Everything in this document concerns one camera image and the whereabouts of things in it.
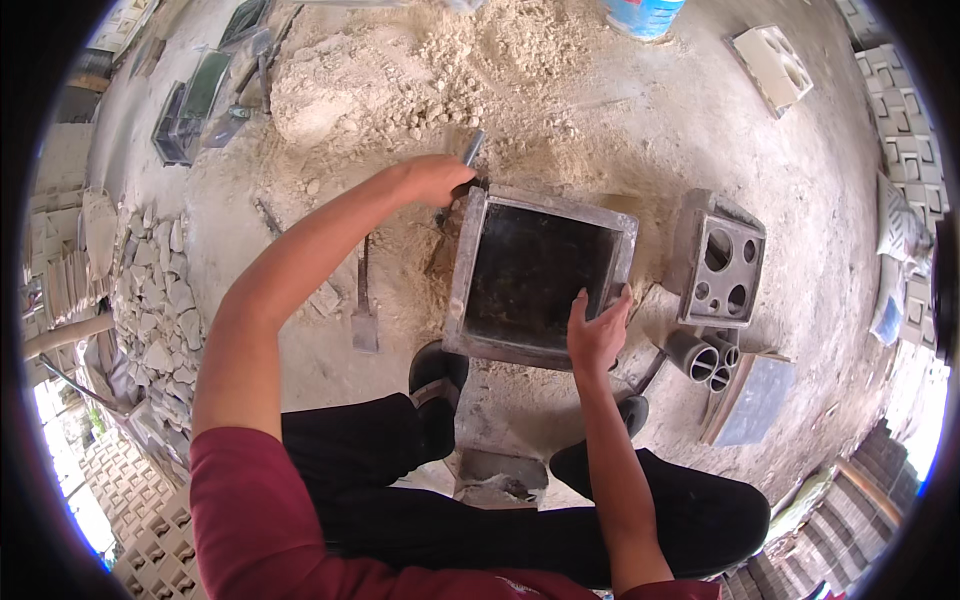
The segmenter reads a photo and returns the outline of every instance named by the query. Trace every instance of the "wooden pole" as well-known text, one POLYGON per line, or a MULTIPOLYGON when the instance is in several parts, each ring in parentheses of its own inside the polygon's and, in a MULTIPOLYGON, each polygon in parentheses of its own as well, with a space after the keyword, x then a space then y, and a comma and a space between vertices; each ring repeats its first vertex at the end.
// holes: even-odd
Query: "wooden pole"
POLYGON ((853 484, 857 486, 864 495, 870 498, 884 514, 890 517, 890 520, 892 520, 895 525, 900 527, 900 524, 903 523, 903 515, 900 514, 900 509, 894 506, 894 503, 890 501, 890 498, 887 497, 887 494, 884 493, 883 490, 878 488, 874 482, 867 479, 867 477, 860 472, 859 468, 854 467, 846 459, 837 457, 836 465, 840 469, 840 472, 847 476, 847 479, 853 481, 853 484))
POLYGON ((113 326, 113 313, 107 312, 102 315, 97 315, 93 319, 51 329, 23 343, 23 360, 36 358, 41 352, 46 352, 71 342, 78 342, 83 338, 90 337, 101 331, 113 329, 113 326))

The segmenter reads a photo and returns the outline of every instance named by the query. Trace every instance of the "sack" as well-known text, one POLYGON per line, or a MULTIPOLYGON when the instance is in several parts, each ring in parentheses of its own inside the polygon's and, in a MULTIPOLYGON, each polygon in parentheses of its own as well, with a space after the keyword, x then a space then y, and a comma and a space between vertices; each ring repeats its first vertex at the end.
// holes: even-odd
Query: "sack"
POLYGON ((874 320, 870 323, 870 332, 884 346, 890 346, 900 336, 905 283, 903 265, 888 254, 881 256, 880 285, 876 292, 874 320))
POLYGON ((876 172, 876 208, 876 253, 889 254, 903 263, 924 262, 933 247, 933 236, 900 190, 879 171, 876 172))

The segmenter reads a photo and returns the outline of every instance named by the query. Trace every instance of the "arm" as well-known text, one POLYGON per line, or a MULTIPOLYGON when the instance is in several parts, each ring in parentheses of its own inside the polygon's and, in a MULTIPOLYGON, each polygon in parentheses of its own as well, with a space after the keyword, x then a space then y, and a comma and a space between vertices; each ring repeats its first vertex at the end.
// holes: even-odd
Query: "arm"
POLYGON ((657 540, 653 496, 617 412, 607 368, 626 340, 633 296, 625 285, 617 303, 587 322, 587 291, 570 308, 566 344, 587 430, 590 486, 610 554, 613 593, 658 581, 670 571, 657 540))
POLYGON ((276 335, 347 254, 397 208, 451 202, 474 176, 455 156, 421 156, 389 167, 299 221, 230 286, 206 339, 193 406, 193 435, 235 426, 280 439, 276 335))

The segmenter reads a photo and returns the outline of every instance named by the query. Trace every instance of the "hand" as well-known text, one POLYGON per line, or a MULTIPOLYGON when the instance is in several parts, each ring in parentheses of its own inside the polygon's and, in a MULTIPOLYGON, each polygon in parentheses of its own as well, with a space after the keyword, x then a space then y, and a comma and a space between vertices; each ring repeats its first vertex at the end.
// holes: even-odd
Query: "hand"
POLYGON ((566 351, 574 372, 595 375, 605 373, 616 360, 616 354, 627 341, 627 315, 634 303, 630 284, 625 283, 616 304, 593 321, 587 321, 587 290, 570 307, 566 324, 566 351))
POLYGON ((417 156, 395 168, 400 173, 405 199, 437 208, 449 206, 453 202, 453 188, 472 180, 477 173, 451 155, 417 156))

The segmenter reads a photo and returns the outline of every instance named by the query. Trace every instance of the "black shoe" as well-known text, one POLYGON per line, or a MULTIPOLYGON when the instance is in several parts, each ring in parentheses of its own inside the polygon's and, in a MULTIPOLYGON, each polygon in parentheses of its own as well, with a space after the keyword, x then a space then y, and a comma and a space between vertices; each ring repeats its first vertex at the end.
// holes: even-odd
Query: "black shoe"
POLYGON ((620 411, 620 418, 627 427, 627 436, 632 440, 647 422, 650 403, 643 396, 627 396, 617 402, 616 410, 620 411))
POLYGON ((420 418, 425 463, 453 451, 453 417, 469 366, 466 356, 444 352, 440 341, 421 348, 410 363, 410 399, 420 418))

